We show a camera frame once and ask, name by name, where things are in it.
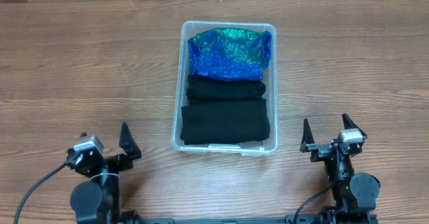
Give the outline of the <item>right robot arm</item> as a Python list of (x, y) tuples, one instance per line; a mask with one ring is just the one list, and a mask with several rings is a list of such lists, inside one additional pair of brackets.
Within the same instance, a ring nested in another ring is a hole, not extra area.
[(344, 129), (329, 144), (318, 145), (314, 141), (307, 119), (303, 122), (300, 144), (302, 153), (310, 153), (311, 162), (323, 162), (329, 185), (310, 197), (295, 212), (292, 223), (301, 223), (305, 217), (301, 210), (309, 203), (331, 191), (332, 207), (324, 207), (307, 223), (377, 223), (371, 214), (381, 188), (380, 181), (371, 174), (355, 173), (351, 158), (362, 152), (367, 134), (346, 114), (342, 114)]

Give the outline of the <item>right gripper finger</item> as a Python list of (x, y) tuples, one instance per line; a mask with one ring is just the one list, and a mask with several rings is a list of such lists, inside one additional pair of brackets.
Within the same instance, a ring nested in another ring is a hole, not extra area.
[(343, 113), (342, 118), (345, 129), (358, 129), (363, 136), (363, 139), (367, 138), (367, 134), (351, 120), (347, 113)]
[(311, 132), (308, 119), (304, 119), (302, 141), (300, 144), (301, 152), (310, 152), (315, 146), (315, 141)]

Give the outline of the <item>shiny blue sequin cloth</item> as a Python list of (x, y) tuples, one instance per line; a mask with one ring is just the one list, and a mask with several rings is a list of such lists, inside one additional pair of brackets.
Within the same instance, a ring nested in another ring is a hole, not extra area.
[(261, 81), (271, 60), (272, 34), (241, 28), (214, 28), (188, 40), (191, 76), (223, 81)]

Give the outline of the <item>long black cloth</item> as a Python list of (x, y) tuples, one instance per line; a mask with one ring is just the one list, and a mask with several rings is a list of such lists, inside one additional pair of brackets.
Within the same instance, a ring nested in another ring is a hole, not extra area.
[(182, 108), (180, 139), (186, 145), (258, 142), (269, 135), (265, 99), (199, 101)]

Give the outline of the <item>small black cloth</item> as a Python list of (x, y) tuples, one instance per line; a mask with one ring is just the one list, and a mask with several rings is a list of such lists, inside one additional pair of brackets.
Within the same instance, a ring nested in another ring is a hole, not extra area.
[(203, 76), (189, 76), (186, 96), (189, 100), (260, 99), (266, 91), (261, 81), (223, 81)]

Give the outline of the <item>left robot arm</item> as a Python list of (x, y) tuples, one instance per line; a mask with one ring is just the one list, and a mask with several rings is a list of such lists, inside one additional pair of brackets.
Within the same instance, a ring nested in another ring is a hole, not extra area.
[(133, 161), (141, 158), (128, 125), (123, 122), (119, 138), (123, 153), (105, 158), (103, 144), (96, 135), (82, 135), (73, 148), (68, 149), (66, 165), (89, 178), (80, 183), (70, 195), (70, 206), (81, 224), (142, 223), (136, 211), (121, 210), (121, 171), (133, 168)]

